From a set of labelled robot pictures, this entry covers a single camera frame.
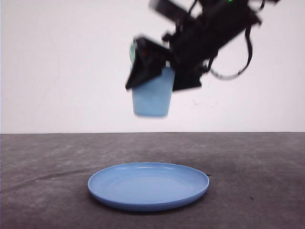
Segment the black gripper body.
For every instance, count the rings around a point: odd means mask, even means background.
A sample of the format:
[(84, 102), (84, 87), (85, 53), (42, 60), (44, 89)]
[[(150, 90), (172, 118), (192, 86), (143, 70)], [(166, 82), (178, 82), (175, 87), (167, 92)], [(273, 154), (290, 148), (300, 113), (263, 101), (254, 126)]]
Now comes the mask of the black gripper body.
[(202, 0), (200, 4), (202, 13), (196, 18), (191, 16), (190, 11), (183, 10), (180, 15), (174, 15), (171, 19), (176, 23), (175, 32), (162, 37), (162, 41), (169, 44), (174, 68), (192, 73), (211, 71), (219, 50), (244, 32), (248, 58), (245, 66), (238, 71), (243, 73), (253, 56), (252, 26), (262, 23), (257, 12), (249, 7), (246, 0)]

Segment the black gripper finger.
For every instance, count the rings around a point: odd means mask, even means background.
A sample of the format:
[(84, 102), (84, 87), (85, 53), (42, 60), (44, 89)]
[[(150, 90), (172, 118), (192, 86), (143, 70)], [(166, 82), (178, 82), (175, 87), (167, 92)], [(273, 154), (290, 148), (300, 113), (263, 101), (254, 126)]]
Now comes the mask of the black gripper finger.
[(125, 89), (140, 86), (159, 76), (166, 61), (170, 60), (169, 49), (147, 39), (144, 36), (133, 40), (135, 59)]
[(175, 71), (173, 92), (202, 86), (200, 81), (203, 74), (201, 66), (193, 68), (174, 67), (173, 69)]

